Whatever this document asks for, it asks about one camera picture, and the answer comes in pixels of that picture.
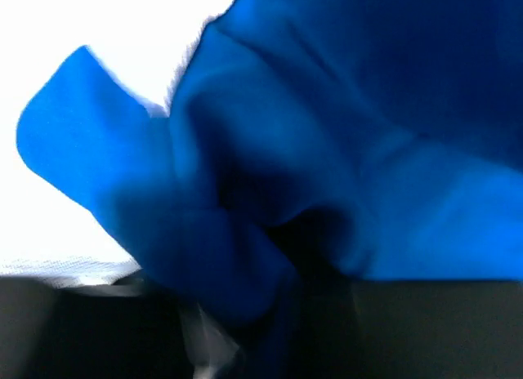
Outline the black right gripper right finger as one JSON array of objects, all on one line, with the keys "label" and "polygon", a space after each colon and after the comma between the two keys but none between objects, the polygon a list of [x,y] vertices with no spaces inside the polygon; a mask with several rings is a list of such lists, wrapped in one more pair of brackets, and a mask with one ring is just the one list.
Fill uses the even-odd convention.
[{"label": "black right gripper right finger", "polygon": [[519,282],[358,282],[351,298],[375,378],[522,376]]}]

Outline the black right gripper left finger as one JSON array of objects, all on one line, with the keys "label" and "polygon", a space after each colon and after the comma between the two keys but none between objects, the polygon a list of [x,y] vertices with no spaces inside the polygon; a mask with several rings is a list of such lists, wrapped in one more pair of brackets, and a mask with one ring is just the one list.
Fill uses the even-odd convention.
[{"label": "black right gripper left finger", "polygon": [[175,300],[142,285],[1,279],[3,378],[190,378]]}]

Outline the blue white red jacket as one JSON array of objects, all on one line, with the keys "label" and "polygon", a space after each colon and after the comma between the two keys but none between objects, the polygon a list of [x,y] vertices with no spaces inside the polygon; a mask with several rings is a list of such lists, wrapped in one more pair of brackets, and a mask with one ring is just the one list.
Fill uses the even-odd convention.
[{"label": "blue white red jacket", "polygon": [[81,47],[27,167],[282,378],[313,254],[354,279],[522,278],[522,0],[235,0],[155,117]]}]

